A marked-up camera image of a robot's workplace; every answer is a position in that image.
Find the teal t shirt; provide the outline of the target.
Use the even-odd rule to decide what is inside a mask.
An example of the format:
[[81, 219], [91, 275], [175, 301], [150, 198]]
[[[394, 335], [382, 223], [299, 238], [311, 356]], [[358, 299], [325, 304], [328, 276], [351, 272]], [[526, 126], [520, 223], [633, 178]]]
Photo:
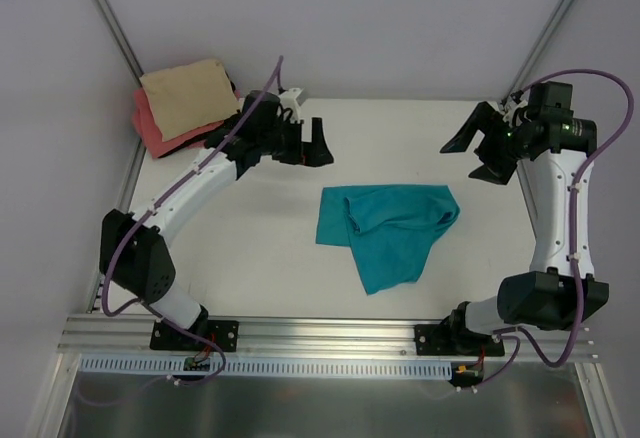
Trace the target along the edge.
[[364, 291], [374, 295], [417, 282], [433, 245], [459, 214], [444, 185], [326, 187], [316, 243], [349, 248]]

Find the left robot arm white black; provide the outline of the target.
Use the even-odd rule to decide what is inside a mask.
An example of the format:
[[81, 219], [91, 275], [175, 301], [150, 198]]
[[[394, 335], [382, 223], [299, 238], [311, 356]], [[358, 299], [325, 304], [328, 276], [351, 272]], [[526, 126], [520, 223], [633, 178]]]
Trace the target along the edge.
[[302, 88], [250, 92], [241, 111], [206, 136], [196, 158], [167, 188], [133, 212], [113, 209], [102, 220], [103, 287], [117, 284], [127, 290], [133, 303], [173, 330], [186, 349], [199, 348], [210, 339], [209, 313], [177, 283], [170, 246], [209, 199], [262, 158], [311, 168], [333, 163], [321, 118], [312, 118], [310, 140], [302, 137], [305, 100]]

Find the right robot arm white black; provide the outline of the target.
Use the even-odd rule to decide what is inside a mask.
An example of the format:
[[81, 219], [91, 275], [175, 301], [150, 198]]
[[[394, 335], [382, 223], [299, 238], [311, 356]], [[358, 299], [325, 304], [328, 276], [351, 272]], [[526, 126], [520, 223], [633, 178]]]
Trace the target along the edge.
[[481, 165], [470, 178], [505, 185], [519, 167], [534, 183], [535, 246], [529, 269], [502, 280], [497, 294], [462, 302], [441, 324], [443, 339], [469, 355], [507, 330], [566, 331], [573, 344], [579, 325], [609, 299], [609, 286], [595, 278], [588, 238], [588, 187], [598, 149], [595, 122], [571, 108], [573, 88], [560, 82], [516, 93], [499, 107], [475, 106], [441, 149], [462, 153], [477, 133]]

